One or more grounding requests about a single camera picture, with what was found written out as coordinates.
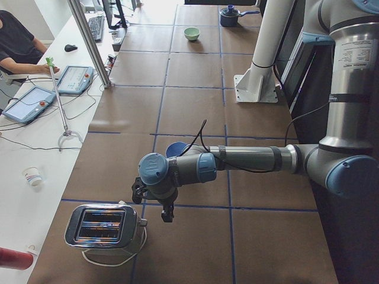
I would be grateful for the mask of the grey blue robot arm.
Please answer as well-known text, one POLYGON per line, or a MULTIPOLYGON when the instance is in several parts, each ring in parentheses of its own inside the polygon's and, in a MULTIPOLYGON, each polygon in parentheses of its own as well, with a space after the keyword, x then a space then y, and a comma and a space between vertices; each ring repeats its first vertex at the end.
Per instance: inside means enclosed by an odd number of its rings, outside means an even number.
POLYGON ((337 196, 352 198, 378 188, 367 121, 378 65, 377 1, 307 1, 303 40, 333 43, 334 60, 326 135, 317 144, 284 147, 205 146, 173 143, 165 154, 139 162, 132 200, 156 200, 171 222, 178 188, 205 183, 222 170, 305 174, 337 196))

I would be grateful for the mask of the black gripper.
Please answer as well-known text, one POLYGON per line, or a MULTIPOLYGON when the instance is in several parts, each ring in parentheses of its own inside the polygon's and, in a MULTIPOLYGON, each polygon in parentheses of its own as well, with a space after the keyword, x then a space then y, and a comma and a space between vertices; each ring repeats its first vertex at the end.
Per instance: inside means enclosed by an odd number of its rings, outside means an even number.
POLYGON ((162 206, 161 218, 163 222, 172 222, 174 218, 174 202, 178 197, 177 193, 167 198, 155 198, 162 206))

